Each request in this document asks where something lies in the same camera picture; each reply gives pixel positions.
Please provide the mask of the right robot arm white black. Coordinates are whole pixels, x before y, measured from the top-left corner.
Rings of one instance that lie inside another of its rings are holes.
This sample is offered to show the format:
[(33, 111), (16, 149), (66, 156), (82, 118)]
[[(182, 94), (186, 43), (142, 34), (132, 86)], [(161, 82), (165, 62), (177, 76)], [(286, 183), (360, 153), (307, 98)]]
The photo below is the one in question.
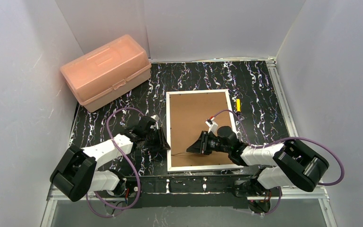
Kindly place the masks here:
[(241, 192), (261, 193), (283, 186), (312, 192), (329, 168), (324, 157), (298, 139), (252, 147), (239, 140), (229, 126), (220, 127), (216, 134), (202, 131), (186, 151), (200, 155), (223, 152), (238, 166), (263, 165), (250, 180), (236, 185)]

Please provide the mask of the yellow handled screwdriver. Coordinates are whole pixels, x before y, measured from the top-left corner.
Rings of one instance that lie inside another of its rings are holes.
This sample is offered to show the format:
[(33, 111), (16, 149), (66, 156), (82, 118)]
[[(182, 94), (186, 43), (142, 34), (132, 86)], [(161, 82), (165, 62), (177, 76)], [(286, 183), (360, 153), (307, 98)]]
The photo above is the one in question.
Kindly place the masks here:
[(236, 106), (236, 114), (240, 115), (241, 114), (241, 101), (240, 99), (236, 99), (235, 101), (235, 106)]

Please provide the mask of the white picture frame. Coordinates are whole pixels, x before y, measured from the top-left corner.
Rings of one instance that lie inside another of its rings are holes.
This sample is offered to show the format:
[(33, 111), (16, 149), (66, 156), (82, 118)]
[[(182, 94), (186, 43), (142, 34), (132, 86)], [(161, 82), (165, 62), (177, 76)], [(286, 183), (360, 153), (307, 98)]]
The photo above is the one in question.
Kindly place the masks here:
[(228, 89), (173, 91), (166, 93), (166, 140), (171, 149), (167, 151), (167, 171), (193, 172), (239, 169), (226, 153), (210, 155), (188, 153), (171, 156), (197, 141), (202, 131), (207, 131), (205, 121), (215, 117), (219, 126), (229, 126), (237, 132), (236, 121)]

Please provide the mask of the clear grey screwdriver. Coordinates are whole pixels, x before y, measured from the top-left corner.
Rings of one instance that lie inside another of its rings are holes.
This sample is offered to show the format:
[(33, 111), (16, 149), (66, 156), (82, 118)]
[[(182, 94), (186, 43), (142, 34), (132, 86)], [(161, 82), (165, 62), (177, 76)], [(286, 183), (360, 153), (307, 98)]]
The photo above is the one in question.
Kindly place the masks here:
[(179, 155), (186, 155), (186, 154), (188, 154), (188, 152), (179, 152), (176, 154), (171, 154), (171, 156), (179, 156)]

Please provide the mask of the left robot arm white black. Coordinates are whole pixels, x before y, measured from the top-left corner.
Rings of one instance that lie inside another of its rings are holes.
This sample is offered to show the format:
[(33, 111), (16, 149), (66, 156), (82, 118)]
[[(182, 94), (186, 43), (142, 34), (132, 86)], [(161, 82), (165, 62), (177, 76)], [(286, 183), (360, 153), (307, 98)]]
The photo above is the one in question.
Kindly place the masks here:
[(114, 139), (97, 145), (80, 148), (71, 145), (65, 151), (50, 176), (50, 182), (72, 202), (89, 192), (107, 191), (116, 197), (123, 196), (126, 177), (116, 170), (99, 171), (104, 164), (143, 148), (157, 152), (170, 150), (157, 115), (144, 115), (137, 125), (117, 134)]

